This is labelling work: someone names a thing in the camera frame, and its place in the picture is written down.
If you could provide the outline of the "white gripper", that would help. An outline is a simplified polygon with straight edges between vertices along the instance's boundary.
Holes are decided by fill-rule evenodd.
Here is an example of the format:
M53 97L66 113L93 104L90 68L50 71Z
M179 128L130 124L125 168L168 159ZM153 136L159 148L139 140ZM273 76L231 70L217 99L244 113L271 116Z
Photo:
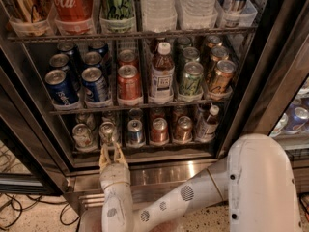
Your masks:
M126 183L130 184L130 171L127 168L127 161L118 142L113 143L114 156L113 163L109 158L108 147L106 144L101 146L99 157L100 185L103 189L109 186Z

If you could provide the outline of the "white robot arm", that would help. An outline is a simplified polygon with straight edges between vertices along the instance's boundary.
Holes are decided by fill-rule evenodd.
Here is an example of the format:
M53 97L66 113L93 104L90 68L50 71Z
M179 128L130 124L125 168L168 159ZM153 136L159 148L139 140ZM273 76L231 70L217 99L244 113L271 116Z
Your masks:
M263 134L247 134L228 156L153 204L135 211L130 171L119 144L101 147L102 232L150 232L163 222L226 201L230 232L302 232L294 173L283 148Z

